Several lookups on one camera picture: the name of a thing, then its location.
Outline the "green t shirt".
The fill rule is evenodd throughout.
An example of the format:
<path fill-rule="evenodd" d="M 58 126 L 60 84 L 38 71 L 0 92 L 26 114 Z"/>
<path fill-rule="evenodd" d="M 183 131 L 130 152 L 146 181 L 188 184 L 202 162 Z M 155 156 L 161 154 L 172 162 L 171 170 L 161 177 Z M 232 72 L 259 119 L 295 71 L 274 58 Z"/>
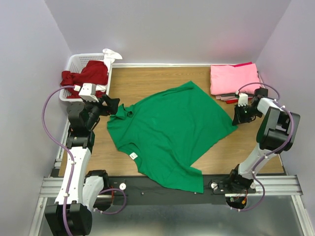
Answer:
<path fill-rule="evenodd" d="M 215 100 L 187 82 L 119 106 L 107 130 L 139 173 L 165 188 L 203 193 L 202 172 L 193 164 L 236 126 Z"/>

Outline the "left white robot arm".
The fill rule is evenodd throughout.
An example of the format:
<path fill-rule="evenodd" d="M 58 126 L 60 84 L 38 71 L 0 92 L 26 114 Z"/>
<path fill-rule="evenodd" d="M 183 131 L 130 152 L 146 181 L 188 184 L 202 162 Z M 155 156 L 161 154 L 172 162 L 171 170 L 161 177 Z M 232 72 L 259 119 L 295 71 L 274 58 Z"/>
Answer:
<path fill-rule="evenodd" d="M 105 170 L 86 171 L 95 143 L 94 128 L 101 116 L 116 114 L 119 102 L 103 95 L 96 102 L 72 102 L 67 107 L 70 125 L 66 143 L 61 145 L 67 154 L 66 169 L 55 202 L 45 212 L 55 236 L 87 236 L 91 232 L 97 196 L 110 188 Z"/>

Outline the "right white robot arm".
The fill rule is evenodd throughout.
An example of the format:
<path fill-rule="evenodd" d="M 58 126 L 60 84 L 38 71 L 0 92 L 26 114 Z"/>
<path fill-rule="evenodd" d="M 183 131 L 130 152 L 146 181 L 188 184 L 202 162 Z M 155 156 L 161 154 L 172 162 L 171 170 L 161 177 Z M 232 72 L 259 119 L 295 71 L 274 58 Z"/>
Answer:
<path fill-rule="evenodd" d="M 233 193 L 249 190 L 262 167 L 273 157 L 293 146 L 300 115 L 290 112 L 276 99 L 268 98 L 268 89 L 258 88 L 249 101 L 248 95 L 236 92 L 232 125 L 249 123 L 264 117 L 256 136 L 256 146 L 245 161 L 229 174 L 225 186 Z"/>

